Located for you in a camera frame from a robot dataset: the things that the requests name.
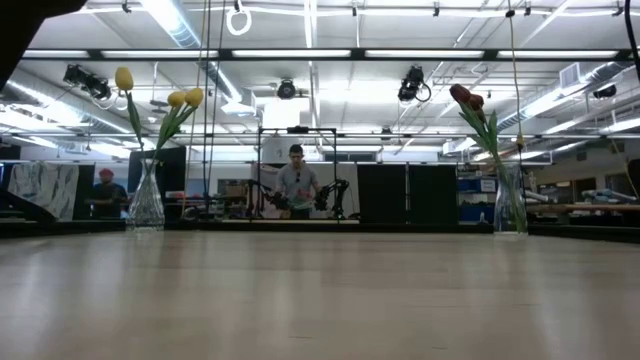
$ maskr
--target yellow tulip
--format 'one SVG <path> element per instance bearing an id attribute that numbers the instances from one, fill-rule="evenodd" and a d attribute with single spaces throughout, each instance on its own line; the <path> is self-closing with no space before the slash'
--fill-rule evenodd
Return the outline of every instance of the yellow tulip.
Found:
<path id="1" fill-rule="evenodd" d="M 171 95 L 169 95 L 169 98 L 167 98 L 167 102 L 169 103 L 169 105 L 171 105 L 171 107 L 180 107 L 182 106 L 182 104 L 184 104 L 184 98 L 187 96 L 187 93 L 185 93 L 184 91 L 175 91 L 172 92 Z"/>
<path id="2" fill-rule="evenodd" d="M 187 102 L 187 104 L 193 107 L 198 107 L 200 106 L 203 98 L 204 92 L 202 91 L 202 89 L 195 88 L 187 93 L 187 96 L 184 98 L 184 100 Z"/>
<path id="3" fill-rule="evenodd" d="M 116 70 L 116 85 L 120 90 L 129 91 L 133 89 L 133 76 L 128 67 L 119 67 Z"/>

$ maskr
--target black curtain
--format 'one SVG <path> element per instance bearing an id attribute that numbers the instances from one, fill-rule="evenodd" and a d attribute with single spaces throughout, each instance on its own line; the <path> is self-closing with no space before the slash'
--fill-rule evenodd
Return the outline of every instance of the black curtain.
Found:
<path id="1" fill-rule="evenodd" d="M 453 166 L 409 167 L 409 221 L 458 224 L 458 186 Z"/>
<path id="2" fill-rule="evenodd" d="M 358 187 L 361 223 L 406 223 L 404 165 L 358 165 Z"/>
<path id="3" fill-rule="evenodd" d="M 73 205 L 73 220 L 88 220 L 91 218 L 91 205 L 87 204 L 85 200 L 91 199 L 96 167 L 95 165 L 79 165 L 78 170 L 78 185 L 76 187 L 76 201 Z"/>
<path id="4" fill-rule="evenodd" d="M 153 151 L 145 151 L 145 157 L 151 159 Z M 129 156 L 129 182 L 127 190 L 132 193 L 138 188 L 142 176 L 142 152 L 132 152 Z M 156 180 L 162 199 L 166 191 L 184 191 L 184 175 L 187 164 L 187 148 L 184 146 L 162 149 L 156 155 Z"/>

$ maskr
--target table surface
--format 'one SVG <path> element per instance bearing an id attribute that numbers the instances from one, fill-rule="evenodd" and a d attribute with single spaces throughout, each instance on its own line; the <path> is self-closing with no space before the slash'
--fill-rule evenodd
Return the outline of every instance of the table surface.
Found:
<path id="1" fill-rule="evenodd" d="M 0 359 L 636 360 L 640 247 L 150 232 L 0 243 Z"/>

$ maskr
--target flower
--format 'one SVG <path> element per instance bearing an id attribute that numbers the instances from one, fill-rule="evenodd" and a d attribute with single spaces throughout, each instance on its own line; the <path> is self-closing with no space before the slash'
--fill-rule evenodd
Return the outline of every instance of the flower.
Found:
<path id="1" fill-rule="evenodd" d="M 204 92 L 202 91 L 202 89 L 195 88 L 187 93 L 187 95 L 184 98 L 184 101 L 186 101 L 187 104 L 193 107 L 198 107 L 200 106 L 200 103 L 202 102 L 203 98 L 204 98 Z"/>
<path id="2" fill-rule="evenodd" d="M 116 70 L 116 85 L 120 90 L 129 91 L 133 89 L 133 76 L 128 67 L 119 67 Z"/>
<path id="3" fill-rule="evenodd" d="M 171 107 L 180 107 L 184 104 L 184 98 L 187 96 L 187 93 L 184 91 L 175 91 L 172 92 L 171 95 L 167 98 L 167 102 Z"/>
<path id="4" fill-rule="evenodd" d="M 480 95 L 472 94 L 467 88 L 460 84 L 455 84 L 449 89 L 453 100 L 461 104 L 468 105 L 473 111 L 475 111 L 478 118 L 485 122 L 486 118 L 482 107 L 484 106 L 484 98 Z"/>

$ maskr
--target red tulip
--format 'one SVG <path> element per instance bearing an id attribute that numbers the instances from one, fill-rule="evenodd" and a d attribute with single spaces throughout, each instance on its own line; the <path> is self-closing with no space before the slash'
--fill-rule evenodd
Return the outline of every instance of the red tulip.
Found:
<path id="1" fill-rule="evenodd" d="M 484 111 L 482 111 L 482 107 L 484 106 L 484 98 L 480 95 L 472 94 L 467 88 L 460 84 L 453 85 L 449 92 L 451 93 L 451 97 L 461 104 L 467 104 L 473 111 L 476 112 L 478 118 L 485 121 Z"/>

